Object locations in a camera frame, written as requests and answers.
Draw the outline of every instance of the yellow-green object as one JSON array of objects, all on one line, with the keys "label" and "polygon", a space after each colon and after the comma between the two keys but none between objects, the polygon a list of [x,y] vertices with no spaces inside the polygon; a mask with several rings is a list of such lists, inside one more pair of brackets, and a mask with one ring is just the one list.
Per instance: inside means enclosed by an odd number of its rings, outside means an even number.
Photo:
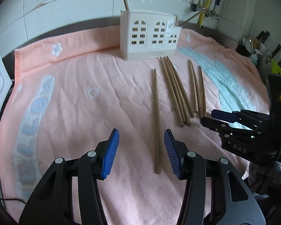
[{"label": "yellow-green object", "polygon": [[271,62],[272,62],[272,73],[277,73],[281,75],[280,66],[274,60],[272,60]]},{"label": "yellow-green object", "polygon": [[[204,7],[205,7],[205,8],[208,8],[209,5],[210,5],[210,3],[211,3],[211,0],[207,0],[207,1],[205,2]],[[204,17],[205,17],[205,14],[200,14],[200,17],[199,17],[199,19],[198,19],[198,25],[200,25],[200,26],[203,25]]]}]

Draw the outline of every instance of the metal bolt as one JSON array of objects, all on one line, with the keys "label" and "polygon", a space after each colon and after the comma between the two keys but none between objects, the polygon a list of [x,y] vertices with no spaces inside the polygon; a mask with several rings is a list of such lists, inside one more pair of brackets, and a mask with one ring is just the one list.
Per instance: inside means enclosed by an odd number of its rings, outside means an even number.
[{"label": "metal bolt", "polygon": [[188,155],[189,157],[195,157],[195,156],[196,156],[196,153],[193,152],[193,151],[189,151],[189,152],[187,153],[187,155]]},{"label": "metal bolt", "polygon": [[94,157],[94,156],[96,156],[96,152],[95,151],[90,151],[87,155],[89,156],[89,157]]},{"label": "metal bolt", "polygon": [[63,162],[63,159],[61,157],[58,157],[55,159],[55,163],[60,164]]},{"label": "metal bolt", "polygon": [[223,164],[228,164],[228,160],[226,158],[221,158],[220,162]]}]

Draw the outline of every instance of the yellow gas pipe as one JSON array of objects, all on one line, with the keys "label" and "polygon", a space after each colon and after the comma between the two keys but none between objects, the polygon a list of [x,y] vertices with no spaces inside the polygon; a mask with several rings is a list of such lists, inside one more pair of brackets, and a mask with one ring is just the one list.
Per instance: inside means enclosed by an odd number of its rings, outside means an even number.
[{"label": "yellow gas pipe", "polygon": [[[207,0],[207,1],[205,2],[204,7],[209,8],[210,3],[211,3],[211,0]],[[198,25],[200,25],[200,27],[202,27],[202,25],[203,25],[204,17],[205,17],[205,14],[204,14],[204,13],[201,13],[201,14],[200,14],[200,17],[199,17],[199,19],[198,19],[198,23],[197,23]]]}]

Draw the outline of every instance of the pink towel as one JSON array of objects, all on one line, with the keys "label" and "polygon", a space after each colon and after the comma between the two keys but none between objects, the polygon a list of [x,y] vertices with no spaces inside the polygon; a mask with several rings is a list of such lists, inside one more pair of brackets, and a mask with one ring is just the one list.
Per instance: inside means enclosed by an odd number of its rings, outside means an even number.
[{"label": "pink towel", "polygon": [[[27,200],[57,157],[79,158],[107,140],[112,129],[120,144],[105,181],[98,181],[108,224],[176,224],[185,181],[177,180],[162,147],[162,173],[153,172],[154,113],[152,71],[157,69],[162,130],[207,159],[228,158],[243,175],[248,162],[221,149],[218,133],[199,118],[179,127],[158,58],[123,61],[119,26],[40,40],[15,51],[15,87],[0,122],[0,179],[4,198]],[[249,91],[257,111],[268,112],[266,88],[256,68],[211,38],[182,30],[179,47],[188,46],[221,61]],[[170,57],[191,98],[187,56]],[[197,76],[198,68],[193,61]],[[221,109],[217,88],[204,75],[207,111]],[[210,211],[207,182],[205,215]],[[24,205],[6,201],[17,221]],[[81,222],[77,180],[73,182],[76,222]]]}]

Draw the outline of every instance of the flower sticker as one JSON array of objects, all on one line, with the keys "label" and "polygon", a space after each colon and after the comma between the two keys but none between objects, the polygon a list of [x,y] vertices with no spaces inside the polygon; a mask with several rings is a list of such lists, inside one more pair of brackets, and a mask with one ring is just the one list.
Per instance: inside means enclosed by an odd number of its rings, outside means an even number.
[{"label": "flower sticker", "polygon": [[58,57],[60,52],[62,52],[62,50],[63,50],[63,48],[61,47],[61,43],[60,42],[57,43],[56,45],[53,44],[52,45],[52,52],[51,52],[51,54]]}]

